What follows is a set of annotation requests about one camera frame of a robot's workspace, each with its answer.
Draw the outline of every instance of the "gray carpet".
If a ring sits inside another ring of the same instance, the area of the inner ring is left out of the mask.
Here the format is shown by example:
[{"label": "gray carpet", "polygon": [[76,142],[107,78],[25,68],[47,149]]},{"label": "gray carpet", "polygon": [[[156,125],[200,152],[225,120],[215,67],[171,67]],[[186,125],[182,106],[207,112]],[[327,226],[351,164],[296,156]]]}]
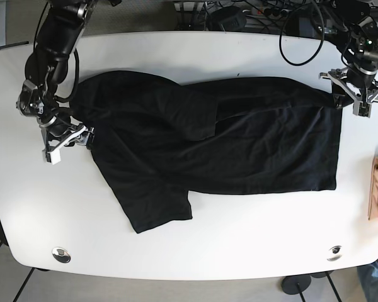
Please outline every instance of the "gray carpet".
[{"label": "gray carpet", "polygon": [[[6,43],[33,41],[35,29],[45,2],[11,0],[7,2]],[[111,6],[100,0],[84,35],[103,35],[133,31],[164,31],[176,27],[173,3],[160,0],[123,0]]]}]

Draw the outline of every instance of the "table leg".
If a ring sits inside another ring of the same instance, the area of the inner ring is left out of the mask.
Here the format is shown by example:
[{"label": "table leg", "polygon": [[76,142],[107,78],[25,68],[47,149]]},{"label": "table leg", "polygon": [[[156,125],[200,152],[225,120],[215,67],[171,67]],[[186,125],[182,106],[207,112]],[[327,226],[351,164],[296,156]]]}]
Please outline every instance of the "table leg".
[{"label": "table leg", "polygon": [[287,276],[282,281],[282,290],[286,294],[299,294],[302,302],[305,302],[305,298],[302,292],[305,291],[310,284],[311,276],[308,274]]}]

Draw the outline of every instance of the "round table foot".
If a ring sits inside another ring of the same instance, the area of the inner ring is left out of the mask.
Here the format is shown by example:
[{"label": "round table foot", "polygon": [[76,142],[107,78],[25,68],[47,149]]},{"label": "round table foot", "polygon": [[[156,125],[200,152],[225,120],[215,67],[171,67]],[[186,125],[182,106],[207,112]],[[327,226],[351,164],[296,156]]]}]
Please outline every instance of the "round table foot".
[{"label": "round table foot", "polygon": [[2,241],[3,244],[8,246],[6,234],[4,234],[3,226],[1,225],[1,222],[0,222],[0,241]]},{"label": "round table foot", "polygon": [[285,277],[282,281],[282,289],[286,294],[299,294],[305,291],[311,284],[310,275],[297,275]]}]

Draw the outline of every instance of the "metal grommet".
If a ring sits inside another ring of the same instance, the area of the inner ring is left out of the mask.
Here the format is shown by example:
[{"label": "metal grommet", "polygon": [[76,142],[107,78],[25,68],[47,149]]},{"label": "metal grommet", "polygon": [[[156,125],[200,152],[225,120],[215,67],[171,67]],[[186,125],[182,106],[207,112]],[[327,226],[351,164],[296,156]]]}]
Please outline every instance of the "metal grommet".
[{"label": "metal grommet", "polygon": [[70,259],[71,259],[68,251],[66,251],[62,247],[55,247],[52,250],[52,255],[53,255],[53,257],[55,257],[55,259],[57,261],[59,261],[61,263],[68,263],[68,262],[70,262]]},{"label": "metal grommet", "polygon": [[342,251],[341,245],[337,245],[337,246],[332,247],[331,249],[329,249],[328,261],[336,261],[336,260],[338,260],[341,256],[343,256],[343,254],[342,254],[341,251]]}]

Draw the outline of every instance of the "t-shirt sleeve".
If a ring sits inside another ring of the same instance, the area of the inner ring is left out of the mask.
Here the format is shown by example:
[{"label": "t-shirt sleeve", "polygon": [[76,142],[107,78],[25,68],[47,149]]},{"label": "t-shirt sleeve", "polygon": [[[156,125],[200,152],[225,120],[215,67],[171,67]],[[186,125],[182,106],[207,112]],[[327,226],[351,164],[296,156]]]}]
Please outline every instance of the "t-shirt sleeve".
[{"label": "t-shirt sleeve", "polygon": [[166,182],[110,129],[96,131],[92,156],[136,233],[192,219],[187,189]]}]

